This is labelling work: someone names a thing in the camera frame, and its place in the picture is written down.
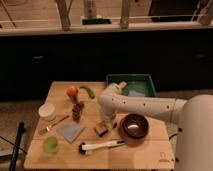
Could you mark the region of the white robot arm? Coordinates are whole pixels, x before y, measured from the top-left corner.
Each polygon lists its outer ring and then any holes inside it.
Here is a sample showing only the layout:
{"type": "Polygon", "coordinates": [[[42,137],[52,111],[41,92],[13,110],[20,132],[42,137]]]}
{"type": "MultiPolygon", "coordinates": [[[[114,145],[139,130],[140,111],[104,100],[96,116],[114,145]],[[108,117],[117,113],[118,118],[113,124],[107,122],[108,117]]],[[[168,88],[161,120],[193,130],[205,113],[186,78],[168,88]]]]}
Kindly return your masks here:
{"type": "Polygon", "coordinates": [[[177,124],[174,171],[213,171],[213,95],[184,100],[125,96],[121,90],[111,83],[98,96],[104,120],[122,111],[177,124]]]}

